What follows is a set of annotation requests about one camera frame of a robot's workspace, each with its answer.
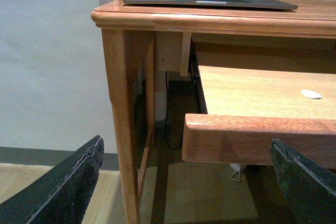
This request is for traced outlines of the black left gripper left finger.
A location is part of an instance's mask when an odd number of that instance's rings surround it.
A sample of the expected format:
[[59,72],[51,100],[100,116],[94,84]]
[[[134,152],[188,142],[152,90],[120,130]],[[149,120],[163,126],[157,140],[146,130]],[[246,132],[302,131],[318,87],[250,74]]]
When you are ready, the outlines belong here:
[[1,203],[1,223],[82,223],[99,177],[99,135]]

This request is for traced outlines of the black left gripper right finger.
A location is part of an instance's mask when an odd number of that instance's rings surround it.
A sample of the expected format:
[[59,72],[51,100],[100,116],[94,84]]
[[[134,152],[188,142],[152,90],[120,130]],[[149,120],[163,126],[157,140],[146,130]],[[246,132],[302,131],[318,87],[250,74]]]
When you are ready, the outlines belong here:
[[269,152],[296,222],[335,223],[335,174],[279,139],[272,139]]

